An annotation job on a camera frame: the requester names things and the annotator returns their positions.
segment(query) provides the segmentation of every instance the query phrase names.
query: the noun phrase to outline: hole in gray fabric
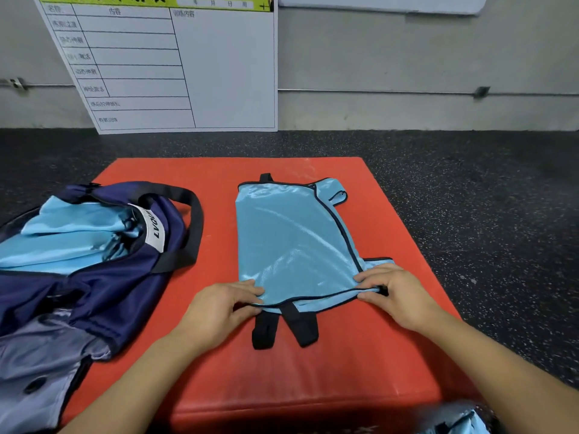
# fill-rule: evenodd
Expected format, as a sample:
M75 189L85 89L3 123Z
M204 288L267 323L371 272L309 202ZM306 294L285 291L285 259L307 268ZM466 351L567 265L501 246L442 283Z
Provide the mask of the hole in gray fabric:
M24 394L30 395L35 391L40 390L40 388L42 388L44 384L46 384L46 376L36 378L26 386L26 388L24 389Z

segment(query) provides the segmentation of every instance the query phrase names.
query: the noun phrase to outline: floor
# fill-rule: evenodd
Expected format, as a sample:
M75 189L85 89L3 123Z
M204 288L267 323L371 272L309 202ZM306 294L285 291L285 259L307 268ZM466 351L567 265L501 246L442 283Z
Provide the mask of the floor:
M360 156L463 318L579 388L579 132L0 130L0 222L117 157Z

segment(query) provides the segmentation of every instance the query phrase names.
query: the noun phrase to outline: training plan chart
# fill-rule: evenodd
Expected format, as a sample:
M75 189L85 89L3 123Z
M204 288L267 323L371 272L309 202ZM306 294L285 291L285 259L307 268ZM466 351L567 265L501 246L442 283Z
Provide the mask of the training plan chart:
M35 0L99 134L277 130L277 0Z

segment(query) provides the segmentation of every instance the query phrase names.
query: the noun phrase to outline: bag label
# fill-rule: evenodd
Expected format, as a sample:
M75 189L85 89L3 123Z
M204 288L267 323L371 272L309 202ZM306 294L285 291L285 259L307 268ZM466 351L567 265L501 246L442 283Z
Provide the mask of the bag label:
M151 211L139 207L138 205L129 204L139 210L145 219L147 226L147 236L145 236L145 243L155 248L159 253L165 251L165 228L157 216Z

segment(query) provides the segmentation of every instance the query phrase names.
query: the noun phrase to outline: red padded surface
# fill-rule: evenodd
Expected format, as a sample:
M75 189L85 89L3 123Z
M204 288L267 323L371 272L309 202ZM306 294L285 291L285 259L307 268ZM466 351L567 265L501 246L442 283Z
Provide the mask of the red padded surface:
M101 184L152 181L192 189L205 214L197 264L172 277L141 335L108 363L95 363L72 396L63 422L110 387L179 321L195 293L237 279L237 185L271 172L282 182L337 178L348 200L337 210L363 257L391 256L412 271L450 313L452 303L394 208L359 158L119 159ZM318 315L320 339L306 349L280 320L271 350L251 345L251 320L196 360L167 396L157 419L178 432L409 432L417 408L475 396L437 347L385 313L354 300Z

